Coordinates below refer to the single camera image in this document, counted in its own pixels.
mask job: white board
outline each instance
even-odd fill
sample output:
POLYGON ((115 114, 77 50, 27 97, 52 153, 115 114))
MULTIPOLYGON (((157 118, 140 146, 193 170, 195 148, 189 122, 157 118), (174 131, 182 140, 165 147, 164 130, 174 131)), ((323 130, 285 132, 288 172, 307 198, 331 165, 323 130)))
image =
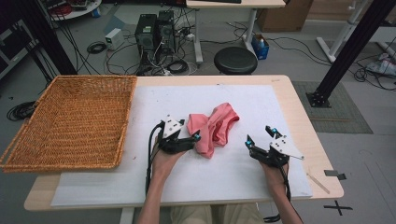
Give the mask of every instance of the white board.
MULTIPOLYGON (((162 202, 232 203, 270 199, 265 176, 245 147, 247 134, 256 146, 268 148, 265 125, 290 137, 271 86, 168 86, 137 87, 130 115, 121 165, 108 171, 62 173, 52 206, 140 206, 145 200, 149 133, 161 119, 171 115, 185 119, 189 114, 210 115, 217 105, 228 102, 239 115, 229 133, 228 144, 215 148, 208 160, 194 150, 179 159, 166 181, 162 202)), ((184 127, 180 137, 187 137, 184 127)), ((293 198, 308 198, 312 191, 301 162, 290 159, 293 198)))

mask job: pink cloth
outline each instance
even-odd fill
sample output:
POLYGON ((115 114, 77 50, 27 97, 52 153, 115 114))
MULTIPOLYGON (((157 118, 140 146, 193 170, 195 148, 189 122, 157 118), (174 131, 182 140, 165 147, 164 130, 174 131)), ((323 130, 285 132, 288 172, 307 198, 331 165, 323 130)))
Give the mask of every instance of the pink cloth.
POLYGON ((215 147, 224 147, 228 142, 228 131, 239 120, 233 107, 224 103, 213 109, 212 115, 190 114, 187 129, 190 134, 200 130, 201 140, 196 143, 199 154, 212 158, 215 147))

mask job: hand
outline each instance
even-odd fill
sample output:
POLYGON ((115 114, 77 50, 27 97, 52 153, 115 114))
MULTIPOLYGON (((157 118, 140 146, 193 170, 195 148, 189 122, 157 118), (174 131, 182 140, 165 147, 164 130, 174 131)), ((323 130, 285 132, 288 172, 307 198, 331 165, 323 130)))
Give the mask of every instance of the hand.
POLYGON ((186 153, 186 151, 171 155, 159 149, 152 163, 152 175, 159 175, 161 177, 167 178, 171 174, 177 160, 183 156, 184 153, 186 153))
MULTIPOLYGON (((260 162, 262 169, 265 172, 265 178, 267 180, 267 186, 270 190, 270 193, 273 197, 275 196, 286 196, 286 187, 285 180, 283 179, 283 175, 280 173, 279 168, 270 167, 264 163, 260 162)), ((289 164, 283 166, 286 175, 289 171, 289 164)))

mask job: gray mat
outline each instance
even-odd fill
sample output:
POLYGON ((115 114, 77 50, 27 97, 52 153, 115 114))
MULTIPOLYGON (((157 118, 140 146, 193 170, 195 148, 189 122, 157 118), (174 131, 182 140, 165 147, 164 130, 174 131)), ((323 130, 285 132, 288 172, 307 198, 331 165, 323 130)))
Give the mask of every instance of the gray mat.
POLYGON ((317 133, 373 133, 363 115, 339 83, 329 98, 331 108, 311 107, 305 95, 314 92, 319 82, 292 82, 317 133))

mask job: floor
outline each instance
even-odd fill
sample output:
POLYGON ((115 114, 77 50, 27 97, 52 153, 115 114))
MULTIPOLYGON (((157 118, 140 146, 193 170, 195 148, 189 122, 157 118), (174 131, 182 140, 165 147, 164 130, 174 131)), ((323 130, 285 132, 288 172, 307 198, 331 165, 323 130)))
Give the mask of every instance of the floor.
MULTIPOLYGON (((121 5, 113 7, 105 5, 102 17, 94 19, 90 15, 68 22, 70 31, 75 38, 83 55, 87 55, 85 48, 92 42, 104 40, 104 30, 108 25, 120 24, 125 30, 134 33, 134 26, 114 15, 121 5)), ((202 39, 212 41, 226 41, 236 39, 234 27, 240 24, 231 22, 208 22, 203 28, 202 39)), ((264 34, 266 38, 291 37, 304 42, 319 58, 325 59, 316 37, 322 36, 331 42, 341 31, 343 23, 340 21, 307 21, 304 29, 297 33, 264 34)), ((254 31, 260 34, 256 26, 254 31)), ((73 48, 57 29, 57 35, 73 64, 76 56, 73 48)), ((253 75, 284 74, 296 81, 321 81, 329 66, 313 62, 306 55, 296 50, 281 49, 275 42, 269 41, 268 58, 259 61, 259 66, 253 75)), ((292 40, 278 40, 284 48, 307 49, 292 40)), ((213 65, 213 57, 217 50, 224 46, 214 43, 204 43, 203 51, 205 63, 199 69, 190 64, 190 70, 181 75, 218 75, 213 65)), ((185 60, 193 63, 192 44, 184 46, 185 60)), ((375 43, 369 43, 361 52, 358 59, 381 53, 375 43)), ((114 55, 110 66, 112 72, 123 72, 124 69, 136 63, 138 53, 135 46, 127 47, 114 55)), ((104 71, 105 53, 90 55, 88 62, 100 74, 104 71)), ((350 67, 355 72, 359 67, 350 67)), ((323 205, 335 205, 334 200, 296 201, 294 205, 304 220, 304 223, 395 223, 396 222, 396 100, 392 91, 380 90, 367 82, 358 82, 351 72, 347 72, 342 83, 354 103, 363 114, 373 134, 342 134, 318 133, 318 137, 329 156, 335 170, 346 175, 341 184, 345 196, 337 200, 340 206, 351 207, 353 210, 324 208, 323 205)), ((86 68, 81 68, 80 74, 87 74, 86 68)), ((395 88, 395 80, 381 78, 387 88, 395 88)), ((0 147, 1 152, 10 143, 22 121, 10 121, 6 118, 8 110, 14 105, 36 100, 46 87, 46 81, 34 62, 26 57, 7 76, 0 80, 0 147)), ((35 174, 3 174, 0 173, 0 224, 22 223, 119 223, 120 209, 98 209, 82 211, 29 212, 23 208, 24 200, 35 181, 35 174)), ((275 215, 272 203, 260 203, 260 211, 264 217, 275 215)), ((162 209, 162 223, 169 223, 169 208, 162 209)))

